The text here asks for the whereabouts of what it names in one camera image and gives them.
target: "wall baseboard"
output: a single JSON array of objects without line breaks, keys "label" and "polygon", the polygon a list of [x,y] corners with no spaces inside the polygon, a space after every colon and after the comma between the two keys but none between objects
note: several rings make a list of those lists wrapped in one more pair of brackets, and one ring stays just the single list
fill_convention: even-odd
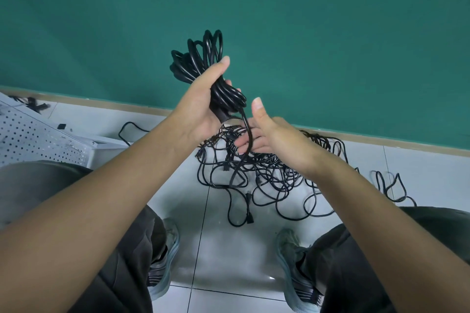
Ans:
[{"label": "wall baseboard", "polygon": [[[151,115],[168,116],[172,112],[169,109],[152,108],[152,107],[143,106],[143,105],[108,102],[108,101],[103,101],[103,100],[76,98],[76,97],[71,97],[71,96],[58,96],[58,95],[53,95],[53,94],[44,94],[44,93],[32,92],[32,91],[23,90],[23,89],[15,89],[15,88],[7,88],[7,87],[0,88],[0,92],[5,93],[7,95],[15,95],[15,96],[20,96],[20,97],[32,96],[38,100],[42,100],[46,102],[61,102],[61,103],[66,103],[66,104],[83,105],[83,106],[104,108],[104,109],[122,110],[126,112],[135,112],[135,113],[143,113],[143,114],[151,114]],[[425,152],[442,153],[446,155],[470,157],[470,150],[455,149],[452,147],[437,146],[437,145],[419,144],[419,143],[413,143],[413,142],[402,141],[402,140],[384,139],[381,137],[373,137],[373,136],[365,136],[365,135],[357,135],[357,134],[349,134],[349,133],[339,133],[339,132],[333,132],[333,131],[323,131],[323,130],[319,130],[315,128],[307,128],[307,127],[298,127],[298,128],[302,130],[306,130],[308,132],[316,132],[324,136],[337,137],[338,139],[341,139],[343,141],[352,141],[355,143],[381,145],[381,146],[388,146],[388,147],[398,147],[402,149],[419,150],[419,151],[425,151]]]}]

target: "person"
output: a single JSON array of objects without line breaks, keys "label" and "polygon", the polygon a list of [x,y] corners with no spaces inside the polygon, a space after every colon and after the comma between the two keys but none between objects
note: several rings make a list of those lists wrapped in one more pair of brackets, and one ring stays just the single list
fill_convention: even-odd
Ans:
[{"label": "person", "polygon": [[[95,171],[44,162],[1,168],[2,203],[32,195],[0,212],[8,217],[0,232],[1,312],[151,311],[151,295],[169,284],[179,237],[146,203],[218,132],[210,88],[228,66],[227,57],[211,66],[170,116]],[[252,112],[252,150],[274,153],[313,180],[343,221],[310,248],[290,230],[279,233],[294,311],[321,304],[322,312],[470,312],[470,214],[400,209],[337,156],[269,117],[259,98]],[[246,151],[247,136],[235,144]]]}]

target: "green wall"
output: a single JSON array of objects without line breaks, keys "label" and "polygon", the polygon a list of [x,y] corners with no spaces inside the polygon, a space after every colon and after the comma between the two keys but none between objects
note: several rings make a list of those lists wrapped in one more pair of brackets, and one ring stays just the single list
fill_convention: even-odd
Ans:
[{"label": "green wall", "polygon": [[470,149],[470,0],[0,0],[0,85],[173,108],[172,49],[293,124]]}]

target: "shoe sole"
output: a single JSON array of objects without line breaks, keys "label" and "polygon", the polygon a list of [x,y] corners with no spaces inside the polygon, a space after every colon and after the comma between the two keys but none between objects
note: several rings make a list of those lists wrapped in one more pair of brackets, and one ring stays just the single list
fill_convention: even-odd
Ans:
[{"label": "shoe sole", "polygon": [[[281,254],[281,233],[282,232],[280,232],[276,238],[276,257],[285,274],[284,298],[286,299],[286,303],[296,313],[319,313],[320,308],[318,306],[312,303],[303,302],[295,292],[294,286],[292,285],[291,270],[289,269],[289,265],[284,256]],[[300,243],[293,232],[291,236],[294,239],[294,243],[297,246],[300,246]]]},{"label": "shoe sole", "polygon": [[152,301],[155,301],[156,299],[162,297],[166,292],[168,292],[168,289],[170,288],[170,282],[171,282],[170,281],[170,265],[172,264],[172,261],[179,249],[178,227],[176,226],[176,223],[174,221],[171,221],[169,219],[166,219],[165,221],[169,221],[172,223],[172,225],[178,231],[178,236],[171,250],[168,251],[168,259],[166,260],[166,265],[165,265],[165,274],[163,275],[162,280],[158,283],[158,285],[153,286],[153,287],[148,287],[150,298],[152,299]]}]

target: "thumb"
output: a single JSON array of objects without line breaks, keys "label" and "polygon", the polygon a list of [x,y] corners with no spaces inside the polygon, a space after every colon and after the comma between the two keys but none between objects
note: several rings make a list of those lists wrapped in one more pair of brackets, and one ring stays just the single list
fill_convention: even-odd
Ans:
[{"label": "thumb", "polygon": [[266,109],[264,108],[260,97],[255,98],[251,103],[251,111],[258,126],[265,134],[276,125],[269,115],[267,115]]},{"label": "thumb", "polygon": [[220,62],[214,63],[203,74],[197,77],[193,84],[195,87],[208,89],[212,87],[212,84],[227,70],[230,65],[230,58],[228,56],[223,57]]}]

